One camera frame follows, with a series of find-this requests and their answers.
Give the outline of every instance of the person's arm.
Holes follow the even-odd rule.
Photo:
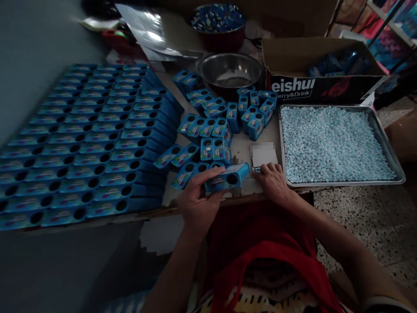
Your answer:
[[[224,171],[224,167],[215,167],[194,176],[178,197],[178,209],[184,219],[184,228],[168,264],[146,298],[141,313],[186,311],[199,249],[224,194],[217,192],[209,198],[200,199],[201,187],[205,181]]]
[[[264,194],[304,221],[326,251],[342,265],[361,303],[372,296],[388,296],[413,307],[378,259],[350,231],[288,188],[279,164],[263,164],[261,173],[252,175],[262,185]]]

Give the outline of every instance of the metal bowl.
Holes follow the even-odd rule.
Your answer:
[[[257,60],[239,53],[219,53],[202,59],[198,72],[219,96],[236,101],[236,90],[255,85],[262,74]]]

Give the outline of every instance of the red cloth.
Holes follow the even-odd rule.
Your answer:
[[[291,264],[311,287],[322,312],[342,312],[324,266],[317,261],[312,232],[270,201],[221,208],[208,247],[204,292],[213,289],[214,313],[233,312],[246,267],[258,258]],[[236,285],[237,293],[224,306]]]

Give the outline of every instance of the speckled floor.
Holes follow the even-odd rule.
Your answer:
[[[383,127],[415,107],[406,98],[378,112]],[[417,208],[403,186],[357,186],[314,193],[314,205],[350,230],[403,285],[417,291]],[[341,269],[321,246],[328,273]]]

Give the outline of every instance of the silver tray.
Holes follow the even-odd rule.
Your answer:
[[[309,104],[284,104],[278,109],[279,119],[279,132],[281,136],[281,155],[282,155],[282,169],[286,183],[291,187],[319,187],[319,186],[363,186],[363,185],[399,185],[405,182],[405,174],[397,159],[396,154],[391,148],[390,142],[378,121],[378,118],[373,109],[370,107],[359,107],[359,106],[332,106],[341,108],[351,112],[365,112],[369,115],[369,124],[374,131],[374,136],[381,145],[382,151],[391,169],[396,173],[397,177],[395,180],[352,180],[344,182],[324,182],[324,183],[291,183],[287,178],[287,169],[285,166],[285,147],[284,147],[284,134],[282,131],[282,116],[281,109],[283,107],[328,107],[329,105],[309,105]]]

